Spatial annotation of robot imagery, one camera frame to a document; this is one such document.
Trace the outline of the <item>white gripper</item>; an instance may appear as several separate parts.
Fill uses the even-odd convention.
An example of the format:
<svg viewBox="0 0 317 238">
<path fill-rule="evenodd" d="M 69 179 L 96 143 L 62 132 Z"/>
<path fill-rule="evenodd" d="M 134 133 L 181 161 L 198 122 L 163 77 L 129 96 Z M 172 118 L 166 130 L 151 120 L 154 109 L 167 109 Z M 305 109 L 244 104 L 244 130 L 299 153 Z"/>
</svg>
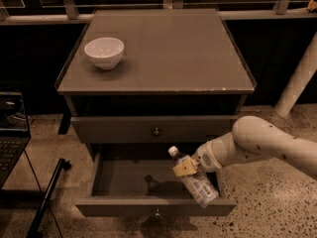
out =
<svg viewBox="0 0 317 238">
<path fill-rule="evenodd" d="M 179 159 L 178 163 L 172 168 L 174 174 L 178 178 L 192 176 L 198 173 L 198 166 L 205 173 L 214 173 L 223 168 L 212 150 L 212 141 L 208 141 L 198 147 L 193 155 L 193 159 Z"/>
</svg>

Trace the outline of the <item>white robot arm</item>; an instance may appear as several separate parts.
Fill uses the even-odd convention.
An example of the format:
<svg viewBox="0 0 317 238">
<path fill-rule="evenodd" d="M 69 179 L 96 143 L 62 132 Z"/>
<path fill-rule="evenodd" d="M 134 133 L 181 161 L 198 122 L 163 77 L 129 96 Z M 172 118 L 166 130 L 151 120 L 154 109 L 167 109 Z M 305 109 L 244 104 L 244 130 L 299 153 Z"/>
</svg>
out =
<svg viewBox="0 0 317 238">
<path fill-rule="evenodd" d="M 317 179 L 317 143 L 289 135 L 256 116 L 238 119 L 232 131 L 201 145 L 192 157 L 180 156 L 175 147 L 168 152 L 177 161 L 177 177 L 213 173 L 235 164 L 246 164 L 266 157 L 282 160 Z"/>
</svg>

